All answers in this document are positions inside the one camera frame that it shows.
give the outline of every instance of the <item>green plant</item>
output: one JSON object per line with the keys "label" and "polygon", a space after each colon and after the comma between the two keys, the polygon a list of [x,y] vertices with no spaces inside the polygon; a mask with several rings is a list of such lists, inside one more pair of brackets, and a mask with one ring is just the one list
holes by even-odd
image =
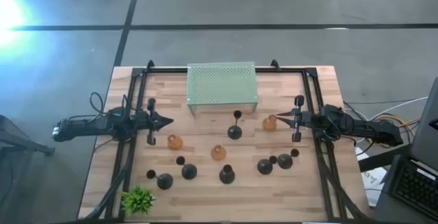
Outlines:
{"label": "green plant", "polygon": [[128,214],[149,214],[155,198],[150,190],[136,186],[130,192],[122,192],[122,205]]}

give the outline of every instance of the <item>keyboard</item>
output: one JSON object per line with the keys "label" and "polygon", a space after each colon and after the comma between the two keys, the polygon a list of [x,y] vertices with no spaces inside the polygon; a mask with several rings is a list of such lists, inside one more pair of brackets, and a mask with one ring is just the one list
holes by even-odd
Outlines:
{"label": "keyboard", "polygon": [[393,181],[390,193],[413,209],[438,220],[437,176],[420,168],[409,160],[398,165],[397,180]]}

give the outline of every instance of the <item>wooden table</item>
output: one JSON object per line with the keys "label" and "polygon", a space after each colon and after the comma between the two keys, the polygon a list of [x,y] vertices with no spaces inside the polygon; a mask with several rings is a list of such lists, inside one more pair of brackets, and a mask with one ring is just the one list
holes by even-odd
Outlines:
{"label": "wooden table", "polygon": [[[317,66],[317,69],[324,103],[342,107],[334,67]],[[114,69],[106,110],[119,106],[122,95],[127,94],[131,70],[131,67]],[[231,140],[227,137],[227,129],[234,122],[232,112],[203,112],[195,118],[191,115],[185,104],[185,73],[148,75],[144,107],[147,98],[154,97],[157,112],[175,121],[155,133],[155,146],[146,143],[147,131],[139,132],[130,187],[149,188],[157,200],[149,216],[126,216],[126,221],[326,220],[311,130],[303,131],[301,142],[291,142],[292,130],[286,124],[277,122],[275,132],[265,132],[261,126],[269,114],[293,108],[294,97],[304,94],[302,77],[296,73],[258,73],[257,85],[257,110],[253,114],[244,113],[238,123],[243,135],[239,140]],[[182,137],[182,150],[167,148],[167,136],[170,134]],[[106,140],[106,136],[99,137],[96,146]],[[227,157],[223,161],[212,160],[210,151],[215,145],[226,148]],[[109,188],[116,148],[116,142],[112,142],[94,153],[79,217],[90,213]],[[290,153],[292,148],[297,148],[300,155],[294,158],[290,170],[274,165],[270,175],[261,175],[257,171],[260,159]],[[193,180],[182,178],[181,166],[175,163],[179,155],[185,157],[186,163],[197,166],[198,175]],[[358,207],[367,213],[368,203],[350,140],[341,139],[335,143],[335,157],[342,186]],[[236,174],[235,181],[230,185],[222,184],[218,178],[225,164],[230,164]],[[146,178],[150,169],[157,174],[170,173],[174,177],[173,187],[160,190],[156,179]],[[337,209],[335,198],[332,199],[333,207]],[[119,202],[120,194],[116,198],[117,210]]]}

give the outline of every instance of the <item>orange bottle-shaped piece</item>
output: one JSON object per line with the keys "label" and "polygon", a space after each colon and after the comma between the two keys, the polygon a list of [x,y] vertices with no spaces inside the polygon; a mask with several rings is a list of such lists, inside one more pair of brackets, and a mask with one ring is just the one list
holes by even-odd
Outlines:
{"label": "orange bottle-shaped piece", "polygon": [[223,160],[225,156],[227,156],[227,151],[220,145],[216,145],[211,150],[211,158],[213,158],[213,160]]}
{"label": "orange bottle-shaped piece", "polygon": [[275,115],[270,115],[268,118],[263,120],[263,129],[268,132],[275,131],[276,129],[276,117]]}
{"label": "orange bottle-shaped piece", "polygon": [[183,147],[183,140],[180,136],[177,135],[169,135],[167,137],[167,147],[172,150],[178,150]]}

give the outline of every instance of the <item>concrete floor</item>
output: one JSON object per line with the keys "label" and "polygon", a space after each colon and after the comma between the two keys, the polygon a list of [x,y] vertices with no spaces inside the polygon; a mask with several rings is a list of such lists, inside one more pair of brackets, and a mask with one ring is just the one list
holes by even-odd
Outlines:
{"label": "concrete floor", "polygon": [[[438,23],[438,0],[138,0],[133,24]],[[17,0],[26,25],[122,25],[129,0]],[[53,125],[92,114],[103,96],[121,32],[13,32],[0,45],[0,113],[29,137],[55,146],[35,155],[8,223],[76,218],[94,138],[55,143]],[[123,66],[254,61],[335,65],[347,101],[428,95],[438,73],[438,29],[130,32]],[[388,105],[356,105],[372,116]],[[405,120],[424,102],[394,110]]]}

